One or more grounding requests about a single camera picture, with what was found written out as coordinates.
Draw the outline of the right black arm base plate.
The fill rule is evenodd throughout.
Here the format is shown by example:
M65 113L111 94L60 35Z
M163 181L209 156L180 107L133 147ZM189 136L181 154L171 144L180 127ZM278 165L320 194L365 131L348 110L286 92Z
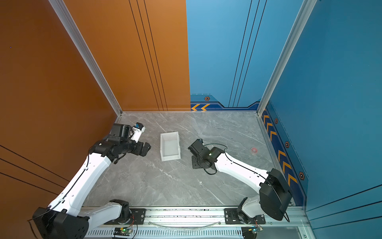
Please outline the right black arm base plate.
M253 218L248 217L243 212L238 212L236 208L225 208L224 218L227 225L248 224L264 225L266 224L264 215L257 215Z

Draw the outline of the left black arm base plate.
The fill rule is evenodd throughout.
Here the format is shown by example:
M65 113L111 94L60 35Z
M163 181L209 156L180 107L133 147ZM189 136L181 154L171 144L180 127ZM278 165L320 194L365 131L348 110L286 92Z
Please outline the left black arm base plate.
M146 209L144 208L133 208L129 209L129 216L124 218L118 218L104 223L105 225L143 225L146 216Z

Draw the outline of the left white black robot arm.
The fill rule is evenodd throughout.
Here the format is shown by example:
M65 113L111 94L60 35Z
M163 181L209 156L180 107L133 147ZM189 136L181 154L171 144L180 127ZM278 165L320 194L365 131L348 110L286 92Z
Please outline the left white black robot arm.
M109 221L133 221L129 203L111 200L104 206L83 211L82 206L103 172L127 154L146 156L151 146L139 139L145 126L115 123L110 133L97 141L88 151L87 158L65 189L47 206L39 207L28 220L35 224L44 239L83 239L92 230Z

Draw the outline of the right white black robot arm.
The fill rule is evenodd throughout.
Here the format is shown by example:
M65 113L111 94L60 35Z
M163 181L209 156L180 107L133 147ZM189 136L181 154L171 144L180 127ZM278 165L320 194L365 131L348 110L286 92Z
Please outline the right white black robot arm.
M245 197L238 208L236 215L243 224L249 224L257 216L267 215L274 220L287 222L290 218L287 208L292 200L292 191L284 175L277 169L264 170L250 166L233 156L225 149L213 147L209 149L202 139L195 140L188 150L192 153L194 169L213 169L216 173L221 172L245 183L252 188L257 195L251 198Z

